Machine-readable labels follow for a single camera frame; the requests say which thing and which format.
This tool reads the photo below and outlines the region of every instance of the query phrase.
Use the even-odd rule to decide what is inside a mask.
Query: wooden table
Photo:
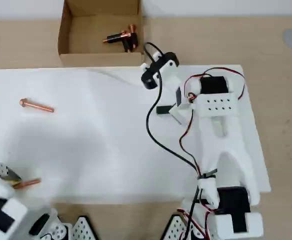
[[[62,67],[58,28],[58,21],[0,21],[0,69]],[[156,18],[144,28],[147,41],[175,52],[183,65],[243,66],[272,186],[258,207],[268,240],[292,240],[292,49],[282,40],[288,28],[292,17]],[[158,240],[178,205],[56,206],[72,223],[89,214],[103,240]]]

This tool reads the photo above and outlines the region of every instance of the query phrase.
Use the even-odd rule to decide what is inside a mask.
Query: wall
[[[63,1],[0,0],[0,19],[59,18]],[[292,15],[292,0],[143,0],[143,6],[150,17]]]

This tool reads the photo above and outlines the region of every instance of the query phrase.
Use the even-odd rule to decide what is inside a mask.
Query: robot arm
[[[157,72],[160,72],[163,87],[175,95],[174,105],[164,113],[171,114],[185,126],[192,110],[197,115],[196,124],[202,141],[202,158],[199,161],[202,175],[198,177],[198,188],[210,207],[215,209],[208,219],[208,227],[215,233],[215,239],[261,237],[262,216],[250,212],[250,206],[260,201],[260,192],[239,121],[238,100],[242,95],[234,91],[232,78],[201,77],[184,89],[185,82],[176,76],[179,66],[176,55],[167,52],[160,56],[156,52],[153,58],[155,62],[151,65],[144,63],[141,66],[141,80],[147,89],[154,89],[159,85]],[[184,92],[192,92],[196,98],[189,101]],[[227,156],[241,172],[242,186],[217,187],[215,174],[222,155]],[[205,210],[199,211],[198,215],[204,216]]]

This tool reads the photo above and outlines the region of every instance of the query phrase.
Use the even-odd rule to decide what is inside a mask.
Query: open cardboard box
[[[139,66],[143,62],[140,0],[65,0],[58,53],[65,67]],[[122,42],[103,40],[135,24],[139,46],[124,52]]]

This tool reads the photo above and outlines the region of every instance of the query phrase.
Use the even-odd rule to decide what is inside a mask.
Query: white foam board
[[[187,79],[211,66],[180,66]],[[242,72],[240,65],[228,65]],[[212,71],[213,75],[232,75]],[[158,147],[145,118],[158,89],[147,90],[139,67],[0,70],[0,162],[24,179],[42,178],[22,191],[25,198],[68,203],[112,204],[175,201],[192,197],[195,171]],[[242,80],[236,88],[241,90]],[[20,99],[55,108],[22,108]],[[163,92],[161,104],[174,96]],[[247,88],[239,101],[240,123],[261,192],[271,190]],[[156,138],[177,153],[185,128],[170,116],[150,118]],[[183,141],[200,158],[194,131]],[[218,166],[222,186],[238,183],[229,164]]]

